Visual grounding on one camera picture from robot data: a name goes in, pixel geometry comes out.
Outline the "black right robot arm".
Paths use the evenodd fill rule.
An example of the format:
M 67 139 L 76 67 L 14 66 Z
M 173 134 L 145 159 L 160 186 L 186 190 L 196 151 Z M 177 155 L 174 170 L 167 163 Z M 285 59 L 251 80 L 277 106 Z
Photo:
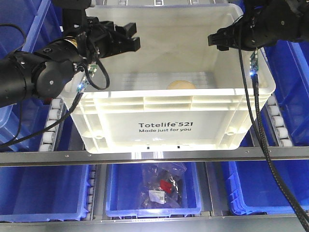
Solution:
M 229 48 L 253 51 L 279 40 L 294 43 L 309 39 L 307 0 L 244 0 L 243 15 L 226 28 L 208 36 L 220 51 Z

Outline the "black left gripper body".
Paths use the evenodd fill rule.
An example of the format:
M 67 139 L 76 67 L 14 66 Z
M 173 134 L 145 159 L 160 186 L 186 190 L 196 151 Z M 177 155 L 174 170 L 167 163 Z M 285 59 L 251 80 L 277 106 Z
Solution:
M 84 17 L 77 30 L 77 53 L 84 59 L 100 59 L 121 53 L 112 21 Z

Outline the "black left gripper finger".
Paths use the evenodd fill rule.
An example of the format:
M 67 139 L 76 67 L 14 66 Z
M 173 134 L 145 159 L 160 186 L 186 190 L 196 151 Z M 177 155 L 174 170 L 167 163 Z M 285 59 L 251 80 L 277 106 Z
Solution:
M 128 23 L 124 26 L 115 26 L 115 31 L 125 36 L 126 38 L 131 38 L 133 35 L 137 33 L 137 24 Z
M 124 38 L 116 44 L 117 53 L 136 52 L 140 49 L 140 37 Z

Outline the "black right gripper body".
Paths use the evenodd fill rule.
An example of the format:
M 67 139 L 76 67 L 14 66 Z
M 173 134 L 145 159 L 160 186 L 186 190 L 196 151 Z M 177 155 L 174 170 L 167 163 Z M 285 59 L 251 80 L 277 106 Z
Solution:
M 244 4 L 243 9 L 243 17 L 235 24 L 241 50 L 273 46 L 278 40 L 302 40 L 300 4 Z

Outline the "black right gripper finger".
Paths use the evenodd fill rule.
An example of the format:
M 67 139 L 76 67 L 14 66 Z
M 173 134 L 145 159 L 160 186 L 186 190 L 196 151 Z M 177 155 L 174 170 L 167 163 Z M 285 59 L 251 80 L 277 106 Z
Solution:
M 219 51 L 228 51 L 230 48 L 238 49 L 238 32 L 235 26 L 220 28 L 215 34 L 208 36 L 208 46 L 216 46 Z

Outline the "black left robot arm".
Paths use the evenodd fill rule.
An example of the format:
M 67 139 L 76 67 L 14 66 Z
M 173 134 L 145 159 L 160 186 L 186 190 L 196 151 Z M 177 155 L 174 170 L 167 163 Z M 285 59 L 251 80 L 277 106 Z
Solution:
M 102 58 L 140 49 L 136 23 L 117 26 L 112 21 L 87 17 L 86 24 L 71 27 L 64 36 L 34 53 L 12 51 L 0 61 L 0 105 L 9 106 L 31 97 L 55 98 L 78 72 L 88 72 L 97 64 L 106 80 L 105 87 L 89 84 L 97 90 L 110 85 Z

